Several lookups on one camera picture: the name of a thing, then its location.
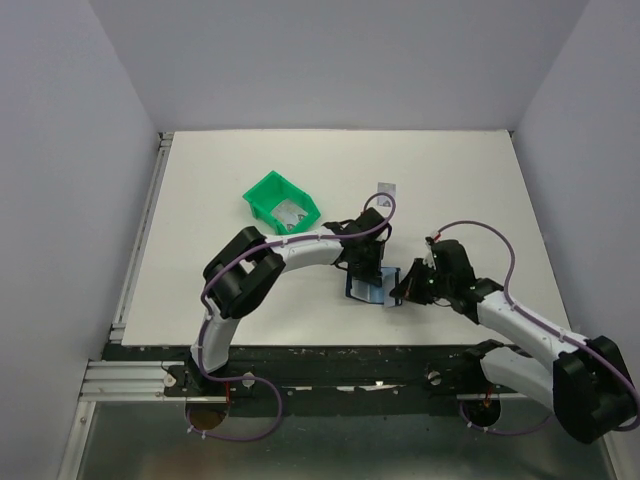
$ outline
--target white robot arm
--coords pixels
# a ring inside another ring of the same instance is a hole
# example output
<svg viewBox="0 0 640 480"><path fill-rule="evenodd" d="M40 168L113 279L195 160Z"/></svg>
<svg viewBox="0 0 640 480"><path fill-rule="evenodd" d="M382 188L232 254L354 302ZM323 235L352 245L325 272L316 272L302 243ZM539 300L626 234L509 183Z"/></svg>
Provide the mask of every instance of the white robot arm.
<svg viewBox="0 0 640 480"><path fill-rule="evenodd" d="M243 229L204 270L201 299L208 315L191 348L200 371L206 376L228 362L240 320L260 305L282 273L346 265L353 278L379 286L388 234L380 238L385 229L390 233L389 218L368 208L356 220L326 223L300 235L263 236L255 227ZM414 260L391 296L423 305L446 299L457 313L514 343L488 341L472 348L470 371L479 372L487 384L509 387L544 405L581 442L627 428L621 425L636 416L637 393L613 341L564 331L521 307L509 295L508 279L503 287L476 278L456 240L428 237L427 242L426 259Z"/></svg>

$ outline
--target silver bar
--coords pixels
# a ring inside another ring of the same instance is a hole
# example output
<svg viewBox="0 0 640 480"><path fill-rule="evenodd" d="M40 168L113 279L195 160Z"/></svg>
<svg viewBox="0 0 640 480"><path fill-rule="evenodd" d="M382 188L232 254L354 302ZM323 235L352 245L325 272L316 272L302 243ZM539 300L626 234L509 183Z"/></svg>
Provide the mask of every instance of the silver bar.
<svg viewBox="0 0 640 480"><path fill-rule="evenodd" d="M163 370L181 362L89 362L80 400L83 402L225 403L224 396L165 397Z"/></svg>
<svg viewBox="0 0 640 480"><path fill-rule="evenodd" d="M138 227L138 233L136 235L136 241L134 243L133 252L129 259L129 266L127 267L127 274L125 276L124 287L120 294L118 301L118 308L113 320L113 324L126 323L126 314L131 303L131 295L133 288L135 287L136 280L138 279L138 273L140 272L140 260L144 247L147 244L147 238L149 236L149 226L153 213L155 211L156 202L160 193L160 185L162 183L162 177L167 166L167 160L169 158L169 152L171 150L171 142L173 141L173 134L171 139L165 140L165 135L161 134L160 148L158 149L158 156L156 157L156 165L153 170L151 179L151 185L147 192L147 198L145 200L145 208L142 213L140 225Z"/></svg>
<svg viewBox="0 0 640 480"><path fill-rule="evenodd" d="M126 327L126 324L124 323L115 323L111 325L111 331L109 332L109 342L122 343L125 327Z"/></svg>
<svg viewBox="0 0 640 480"><path fill-rule="evenodd" d="M602 442L603 450L609 456L611 462L611 471L609 474L611 478L617 478L619 480L639 478L638 472L634 466L631 451L627 445L627 441L623 438L623 433L611 432L607 433Z"/></svg>
<svg viewBox="0 0 640 480"><path fill-rule="evenodd" d="M456 398L458 400L484 400L485 396L486 394L484 393L465 393L456 395ZM496 391L491 394L491 398L496 400L531 400L521 393L500 393Z"/></svg>
<svg viewBox="0 0 640 480"><path fill-rule="evenodd" d="M78 477L95 408L95 402L78 402L62 464L58 471L58 480L73 480Z"/></svg>

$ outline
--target green basket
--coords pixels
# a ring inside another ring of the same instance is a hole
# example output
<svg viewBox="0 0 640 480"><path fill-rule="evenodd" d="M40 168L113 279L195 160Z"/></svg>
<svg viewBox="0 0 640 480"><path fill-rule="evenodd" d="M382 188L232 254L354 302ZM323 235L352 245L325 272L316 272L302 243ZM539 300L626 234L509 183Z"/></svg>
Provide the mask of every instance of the green basket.
<svg viewBox="0 0 640 480"><path fill-rule="evenodd" d="M305 232L320 218L320 210L309 194L275 171L269 172L242 198L249 202L253 216L279 235Z"/></svg>

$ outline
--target white wall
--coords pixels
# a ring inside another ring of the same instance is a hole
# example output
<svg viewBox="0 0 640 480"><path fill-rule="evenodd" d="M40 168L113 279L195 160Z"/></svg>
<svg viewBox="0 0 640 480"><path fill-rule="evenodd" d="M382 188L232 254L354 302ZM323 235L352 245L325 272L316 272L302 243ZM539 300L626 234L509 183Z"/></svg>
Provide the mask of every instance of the white wall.
<svg viewBox="0 0 640 480"><path fill-rule="evenodd" d="M615 340L640 384L637 0L588 4L515 145L572 325Z"/></svg>
<svg viewBox="0 0 640 480"><path fill-rule="evenodd" d="M586 0L91 0L163 130L513 128Z"/></svg>
<svg viewBox="0 0 640 480"><path fill-rule="evenodd" d="M0 478L55 478L155 128L86 0L0 6Z"/></svg>

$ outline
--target small white object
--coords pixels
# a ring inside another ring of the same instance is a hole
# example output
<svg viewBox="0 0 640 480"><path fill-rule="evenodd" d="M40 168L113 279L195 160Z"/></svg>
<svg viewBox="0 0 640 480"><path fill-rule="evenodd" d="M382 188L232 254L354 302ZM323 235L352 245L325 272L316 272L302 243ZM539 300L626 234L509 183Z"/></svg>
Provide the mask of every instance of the small white object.
<svg viewBox="0 0 640 480"><path fill-rule="evenodd" d="M430 268L436 268L436 261L433 259L431 246L427 247L427 254L424 256L424 260L422 261L422 263L429 266Z"/></svg>
<svg viewBox="0 0 640 480"><path fill-rule="evenodd" d="M162 379L162 383L165 387L173 387L176 384L176 379L170 373L167 373Z"/></svg>
<svg viewBox="0 0 640 480"><path fill-rule="evenodd" d="M253 377L253 373L251 372L247 372L243 375L243 377ZM246 388L251 388L253 387L253 385L256 383L255 380L243 380L242 381L242 385L244 385Z"/></svg>
<svg viewBox="0 0 640 480"><path fill-rule="evenodd" d="M396 184L395 183L387 183L387 182L378 182L378 193L386 193L396 198ZM380 195L376 199L376 204L379 207L391 207L391 200L387 197Z"/></svg>
<svg viewBox="0 0 640 480"><path fill-rule="evenodd" d="M365 392L379 392L380 390L389 390L391 388L397 388L400 385L361 385L358 388L360 390L364 390Z"/></svg>
<svg viewBox="0 0 640 480"><path fill-rule="evenodd" d="M432 370L427 375L427 380L429 380L429 383L435 387L442 383L442 376L440 375L440 372Z"/></svg>
<svg viewBox="0 0 640 480"><path fill-rule="evenodd" d="M298 223L309 215L309 212L305 211L300 207L300 205L297 205L290 199L286 198L271 210L271 215L284 225L287 231L291 231L298 225Z"/></svg>

